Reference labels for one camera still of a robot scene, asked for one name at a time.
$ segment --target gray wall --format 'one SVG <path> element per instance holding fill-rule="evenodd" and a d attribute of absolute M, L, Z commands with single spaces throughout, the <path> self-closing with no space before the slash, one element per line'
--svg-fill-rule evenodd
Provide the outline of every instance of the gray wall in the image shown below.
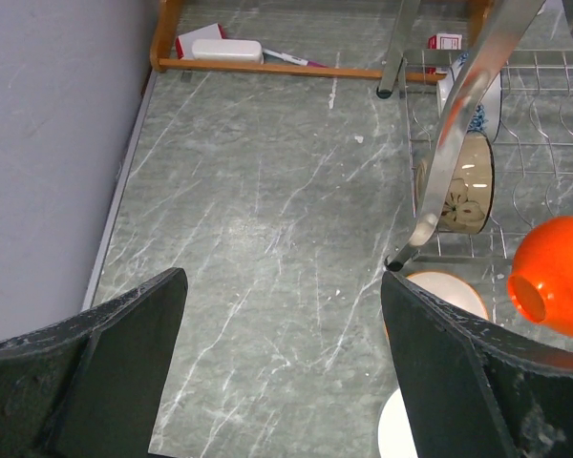
<path fill-rule="evenodd" d="M 0 0 L 0 340 L 80 310 L 157 0 Z"/>

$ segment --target metal rod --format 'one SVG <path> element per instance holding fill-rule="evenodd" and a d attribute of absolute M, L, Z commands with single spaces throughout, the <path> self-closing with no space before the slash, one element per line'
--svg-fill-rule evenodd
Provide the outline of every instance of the metal rod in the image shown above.
<path fill-rule="evenodd" d="M 543 3 L 544 0 L 505 0 L 493 9 L 446 101 L 414 229 L 396 256 L 386 260 L 389 270 L 400 270 L 433 235 L 476 106 Z"/>
<path fill-rule="evenodd" d="M 394 82 L 401 67 L 403 52 L 410 41 L 419 6 L 420 0 L 401 0 L 399 12 L 394 21 L 391 42 L 386 53 L 386 64 L 382 72 L 382 79 L 380 79 L 380 84 L 376 91 L 380 98 L 389 98 L 393 94 Z"/>

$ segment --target red and white box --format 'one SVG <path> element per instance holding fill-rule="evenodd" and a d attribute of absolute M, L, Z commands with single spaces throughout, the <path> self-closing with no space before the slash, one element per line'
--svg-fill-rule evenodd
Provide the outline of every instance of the red and white box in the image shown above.
<path fill-rule="evenodd" d="M 462 35 L 458 33 L 438 33 L 429 38 L 430 50 L 460 50 L 462 45 Z M 430 67 L 427 73 L 446 74 L 446 67 Z"/>
<path fill-rule="evenodd" d="M 225 32 L 221 24 L 211 24 L 196 31 L 189 31 L 176 37 L 176 54 L 179 59 L 193 59 L 193 42 L 201 38 L 208 40 L 225 39 Z"/>

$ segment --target small red box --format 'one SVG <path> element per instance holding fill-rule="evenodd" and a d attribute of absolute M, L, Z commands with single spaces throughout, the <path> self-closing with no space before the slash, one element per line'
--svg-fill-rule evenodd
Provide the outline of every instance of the small red box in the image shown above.
<path fill-rule="evenodd" d="M 462 35 L 458 33 L 438 33 L 429 38 L 428 46 L 430 50 L 460 50 Z M 427 73 L 446 74 L 445 67 L 429 67 Z"/>

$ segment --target white plate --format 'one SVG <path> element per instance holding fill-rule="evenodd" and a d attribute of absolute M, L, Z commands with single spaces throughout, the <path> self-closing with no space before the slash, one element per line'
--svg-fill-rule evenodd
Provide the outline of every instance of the white plate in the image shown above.
<path fill-rule="evenodd" d="M 400 388 L 382 408 L 378 423 L 378 448 L 382 458 L 418 457 Z"/>
<path fill-rule="evenodd" d="M 488 320 L 488 311 L 483 300 L 469 283 L 444 272 L 433 270 L 408 276 L 408 280 L 426 289 L 431 294 L 458 308 Z"/>

